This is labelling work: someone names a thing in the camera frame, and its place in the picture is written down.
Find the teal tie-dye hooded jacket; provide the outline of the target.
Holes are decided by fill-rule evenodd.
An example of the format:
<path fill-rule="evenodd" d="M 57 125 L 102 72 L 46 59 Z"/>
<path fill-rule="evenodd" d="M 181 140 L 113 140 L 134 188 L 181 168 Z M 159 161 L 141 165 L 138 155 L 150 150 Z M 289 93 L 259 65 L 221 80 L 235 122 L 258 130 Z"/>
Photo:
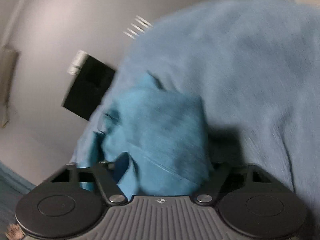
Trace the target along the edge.
<path fill-rule="evenodd" d="M 90 167 L 117 161 L 115 179 L 125 196 L 193 193 L 209 178 L 212 165 L 202 100 L 164 89 L 150 74 L 99 107 L 79 139 L 72 161 Z"/>

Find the black flat monitor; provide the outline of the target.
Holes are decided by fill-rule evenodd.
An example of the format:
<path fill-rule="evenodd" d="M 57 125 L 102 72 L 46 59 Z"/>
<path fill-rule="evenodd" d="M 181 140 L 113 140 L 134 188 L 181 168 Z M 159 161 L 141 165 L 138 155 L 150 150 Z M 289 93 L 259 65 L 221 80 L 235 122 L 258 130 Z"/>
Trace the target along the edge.
<path fill-rule="evenodd" d="M 116 70 L 88 55 L 68 89 L 62 107 L 89 120 L 111 86 L 115 74 Z"/>

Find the blue fleece bed blanket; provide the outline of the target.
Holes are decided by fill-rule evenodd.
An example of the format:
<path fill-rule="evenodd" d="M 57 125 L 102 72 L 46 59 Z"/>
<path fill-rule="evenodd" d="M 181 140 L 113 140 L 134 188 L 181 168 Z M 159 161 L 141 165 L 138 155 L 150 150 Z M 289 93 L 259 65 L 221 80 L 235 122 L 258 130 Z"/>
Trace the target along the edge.
<path fill-rule="evenodd" d="M 211 165 L 257 164 L 319 216 L 317 8 L 212 0 L 167 16 L 133 42 L 99 107 L 145 74 L 201 98 Z"/>

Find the white wifi router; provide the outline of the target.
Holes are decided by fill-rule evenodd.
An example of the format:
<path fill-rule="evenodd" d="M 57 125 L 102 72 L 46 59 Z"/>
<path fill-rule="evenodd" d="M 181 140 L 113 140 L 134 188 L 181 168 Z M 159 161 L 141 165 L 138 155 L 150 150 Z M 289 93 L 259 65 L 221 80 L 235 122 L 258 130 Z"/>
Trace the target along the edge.
<path fill-rule="evenodd" d="M 152 28 L 153 25 L 149 21 L 137 15 L 134 21 L 123 31 L 123 34 L 135 40 L 138 36 Z"/>

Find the white wall power strip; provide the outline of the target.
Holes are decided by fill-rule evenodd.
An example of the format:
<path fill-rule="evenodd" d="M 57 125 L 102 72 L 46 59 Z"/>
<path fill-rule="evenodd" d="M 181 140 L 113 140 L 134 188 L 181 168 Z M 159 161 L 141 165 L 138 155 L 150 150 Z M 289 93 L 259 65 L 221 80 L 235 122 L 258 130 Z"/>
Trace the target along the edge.
<path fill-rule="evenodd" d="M 78 75 L 87 58 L 88 54 L 83 50 L 79 50 L 68 67 L 67 73 L 70 75 Z"/>

